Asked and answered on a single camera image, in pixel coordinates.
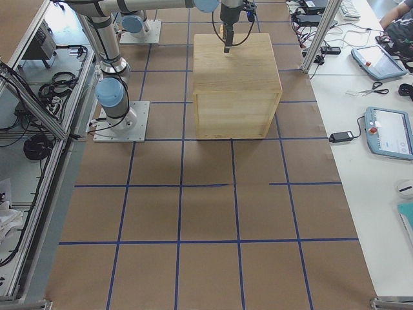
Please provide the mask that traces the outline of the wooden drawer cabinet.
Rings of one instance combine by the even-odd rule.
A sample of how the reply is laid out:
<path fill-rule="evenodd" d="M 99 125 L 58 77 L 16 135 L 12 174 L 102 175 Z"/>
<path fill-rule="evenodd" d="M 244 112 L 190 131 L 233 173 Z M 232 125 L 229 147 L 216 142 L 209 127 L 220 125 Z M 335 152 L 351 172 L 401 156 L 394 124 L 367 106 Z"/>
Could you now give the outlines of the wooden drawer cabinet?
<path fill-rule="evenodd" d="M 269 34 L 228 53 L 216 35 L 196 34 L 193 60 L 197 139 L 265 138 L 283 93 Z"/>

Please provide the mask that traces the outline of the black small device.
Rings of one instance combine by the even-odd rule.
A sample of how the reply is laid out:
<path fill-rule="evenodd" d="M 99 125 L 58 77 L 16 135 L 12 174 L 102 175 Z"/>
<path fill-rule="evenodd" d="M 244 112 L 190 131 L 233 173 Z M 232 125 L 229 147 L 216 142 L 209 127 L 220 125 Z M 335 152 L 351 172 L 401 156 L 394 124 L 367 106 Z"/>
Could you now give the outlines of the black small device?
<path fill-rule="evenodd" d="M 323 55 L 339 55 L 341 49 L 338 46 L 322 46 L 320 51 Z"/>

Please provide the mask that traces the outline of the white keyboard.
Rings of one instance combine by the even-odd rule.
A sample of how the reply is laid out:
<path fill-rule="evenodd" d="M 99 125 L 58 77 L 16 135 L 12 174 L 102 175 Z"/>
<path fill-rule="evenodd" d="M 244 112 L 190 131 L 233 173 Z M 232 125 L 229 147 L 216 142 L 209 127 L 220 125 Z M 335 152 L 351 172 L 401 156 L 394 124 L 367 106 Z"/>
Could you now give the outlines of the white keyboard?
<path fill-rule="evenodd" d="M 352 0 L 342 0 L 338 12 L 344 21 L 359 21 L 361 18 Z"/>

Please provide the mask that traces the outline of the upper blue teach pendant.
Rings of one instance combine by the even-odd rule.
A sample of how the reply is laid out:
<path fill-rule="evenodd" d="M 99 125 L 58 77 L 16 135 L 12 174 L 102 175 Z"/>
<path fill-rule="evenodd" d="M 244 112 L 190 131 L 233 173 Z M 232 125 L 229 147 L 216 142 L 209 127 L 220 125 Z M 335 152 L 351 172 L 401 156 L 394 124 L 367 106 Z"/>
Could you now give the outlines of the upper blue teach pendant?
<path fill-rule="evenodd" d="M 358 65 L 375 80 L 396 78 L 407 74 L 404 66 L 379 45 L 353 48 L 351 55 Z"/>

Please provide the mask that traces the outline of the blue teach pendant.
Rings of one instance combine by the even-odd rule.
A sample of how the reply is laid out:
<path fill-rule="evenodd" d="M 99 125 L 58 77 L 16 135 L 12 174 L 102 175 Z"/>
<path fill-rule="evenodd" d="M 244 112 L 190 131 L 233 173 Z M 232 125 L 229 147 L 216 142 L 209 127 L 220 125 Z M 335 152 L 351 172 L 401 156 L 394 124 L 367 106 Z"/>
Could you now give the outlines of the blue teach pendant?
<path fill-rule="evenodd" d="M 351 55 L 358 65 L 375 80 L 396 78 L 407 74 L 404 66 L 379 45 L 353 48 Z"/>
<path fill-rule="evenodd" d="M 412 128 L 406 112 L 368 107 L 365 126 L 367 145 L 372 153 L 412 160 Z"/>

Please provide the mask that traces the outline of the black power adapter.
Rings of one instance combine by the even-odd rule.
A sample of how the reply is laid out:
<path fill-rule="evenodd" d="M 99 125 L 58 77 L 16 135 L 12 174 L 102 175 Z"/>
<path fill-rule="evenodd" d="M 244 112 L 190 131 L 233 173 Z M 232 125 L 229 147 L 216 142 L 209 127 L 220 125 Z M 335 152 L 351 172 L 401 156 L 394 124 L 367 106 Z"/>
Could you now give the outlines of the black power adapter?
<path fill-rule="evenodd" d="M 328 140 L 331 143 L 347 142 L 352 141 L 353 139 L 354 135 L 351 131 L 334 132 L 328 137 Z"/>

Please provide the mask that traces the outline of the seated person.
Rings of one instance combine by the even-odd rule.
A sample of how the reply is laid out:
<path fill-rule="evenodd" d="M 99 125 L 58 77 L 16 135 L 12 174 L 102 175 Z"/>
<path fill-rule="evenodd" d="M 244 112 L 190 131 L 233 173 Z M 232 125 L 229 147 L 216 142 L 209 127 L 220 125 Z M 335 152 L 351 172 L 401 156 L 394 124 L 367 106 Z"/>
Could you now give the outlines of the seated person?
<path fill-rule="evenodd" d="M 412 0 L 402 1 L 379 21 L 397 51 L 412 59 Z"/>

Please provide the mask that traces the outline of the grey electronics box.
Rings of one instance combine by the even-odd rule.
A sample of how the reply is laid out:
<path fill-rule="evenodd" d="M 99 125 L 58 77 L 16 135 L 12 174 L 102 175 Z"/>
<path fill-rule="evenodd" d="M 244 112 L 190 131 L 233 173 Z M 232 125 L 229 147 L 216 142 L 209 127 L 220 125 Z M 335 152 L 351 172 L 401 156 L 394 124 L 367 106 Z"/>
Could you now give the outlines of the grey electronics box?
<path fill-rule="evenodd" d="M 50 68 L 48 62 L 56 55 L 56 43 L 48 31 L 48 27 L 41 24 L 34 34 L 22 60 L 40 60 L 46 68 Z"/>

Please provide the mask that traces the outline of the lower blue teach pendant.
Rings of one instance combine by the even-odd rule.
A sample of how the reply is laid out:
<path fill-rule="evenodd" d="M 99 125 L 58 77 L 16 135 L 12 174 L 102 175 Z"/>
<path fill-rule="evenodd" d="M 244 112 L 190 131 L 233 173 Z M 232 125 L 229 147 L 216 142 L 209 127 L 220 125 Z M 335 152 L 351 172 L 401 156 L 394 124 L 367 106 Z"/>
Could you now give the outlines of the lower blue teach pendant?
<path fill-rule="evenodd" d="M 368 107 L 365 126 L 367 145 L 372 153 L 412 160 L 412 128 L 406 112 Z"/>

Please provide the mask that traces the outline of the white round device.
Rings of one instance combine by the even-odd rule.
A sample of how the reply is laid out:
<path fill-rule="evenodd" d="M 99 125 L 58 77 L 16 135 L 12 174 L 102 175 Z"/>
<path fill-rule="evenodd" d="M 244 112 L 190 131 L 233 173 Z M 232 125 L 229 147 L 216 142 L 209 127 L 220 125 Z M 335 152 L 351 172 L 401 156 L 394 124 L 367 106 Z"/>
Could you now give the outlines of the white round device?
<path fill-rule="evenodd" d="M 412 195 L 413 195 L 412 186 L 413 186 L 412 180 L 401 180 L 397 183 L 396 190 L 401 197 L 410 199 L 412 198 Z"/>

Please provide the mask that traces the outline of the teal notebook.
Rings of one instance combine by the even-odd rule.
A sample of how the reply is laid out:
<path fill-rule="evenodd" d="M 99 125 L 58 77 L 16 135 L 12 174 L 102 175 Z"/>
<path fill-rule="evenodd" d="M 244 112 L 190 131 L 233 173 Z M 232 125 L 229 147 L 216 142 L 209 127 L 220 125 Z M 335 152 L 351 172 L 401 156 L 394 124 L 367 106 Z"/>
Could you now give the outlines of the teal notebook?
<path fill-rule="evenodd" d="M 412 236 L 412 211 L 413 211 L 412 202 L 398 204 L 397 211 L 401 218 L 403 226 L 405 227 L 408 238 L 410 242 L 412 243 L 412 239 L 413 239 L 413 236 Z"/>

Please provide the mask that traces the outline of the aluminium frame post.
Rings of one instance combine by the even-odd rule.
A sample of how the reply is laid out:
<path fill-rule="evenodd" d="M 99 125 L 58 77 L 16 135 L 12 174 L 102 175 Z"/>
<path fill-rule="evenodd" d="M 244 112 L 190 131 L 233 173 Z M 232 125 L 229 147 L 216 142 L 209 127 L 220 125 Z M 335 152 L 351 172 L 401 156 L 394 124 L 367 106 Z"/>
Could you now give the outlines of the aluminium frame post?
<path fill-rule="evenodd" d="M 328 29 L 331 26 L 331 23 L 333 22 L 337 11 L 339 9 L 339 6 L 341 4 L 341 0 L 331 0 L 328 2 L 327 7 L 325 8 L 325 12 L 323 14 L 323 17 L 321 18 L 321 21 L 319 23 L 319 26 L 316 30 L 314 39 L 307 51 L 307 54 L 303 60 L 303 64 L 301 66 L 301 69 L 304 73 L 308 73 L 311 64 L 313 63 L 314 59 L 316 58 L 317 53 L 319 52 L 319 49 L 321 47 L 321 44 L 328 32 Z"/>

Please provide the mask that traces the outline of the black handled scissors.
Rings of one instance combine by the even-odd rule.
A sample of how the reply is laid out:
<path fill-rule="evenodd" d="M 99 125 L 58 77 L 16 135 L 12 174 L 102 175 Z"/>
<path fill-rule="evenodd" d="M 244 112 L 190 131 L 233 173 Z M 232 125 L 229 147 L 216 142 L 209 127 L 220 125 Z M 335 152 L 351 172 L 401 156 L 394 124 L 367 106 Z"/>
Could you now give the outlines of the black handled scissors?
<path fill-rule="evenodd" d="M 376 81 L 376 82 L 373 82 L 371 89 L 369 89 L 369 90 L 363 90 L 363 91 L 360 91 L 359 93 L 360 93 L 362 96 L 367 96 L 367 95 L 372 94 L 372 93 L 381 94 L 381 95 L 388 94 L 388 93 L 389 93 L 389 89 L 387 89 L 387 88 L 381 88 L 382 86 L 383 86 L 383 83 L 382 83 L 382 82 Z"/>

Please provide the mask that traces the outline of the aluminium frame rail left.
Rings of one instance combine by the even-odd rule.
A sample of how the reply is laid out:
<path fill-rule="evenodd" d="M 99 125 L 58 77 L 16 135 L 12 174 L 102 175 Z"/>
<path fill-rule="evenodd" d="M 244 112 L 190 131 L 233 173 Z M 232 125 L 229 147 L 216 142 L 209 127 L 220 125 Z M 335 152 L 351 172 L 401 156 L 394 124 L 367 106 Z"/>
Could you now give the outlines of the aluminium frame rail left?
<path fill-rule="evenodd" d="M 22 60 L 41 24 L 57 45 L 50 68 Z M 1 197 L 23 215 L 1 242 L 2 302 L 23 296 L 31 280 L 35 233 L 93 67 L 94 52 L 66 4 L 1 2 Z"/>

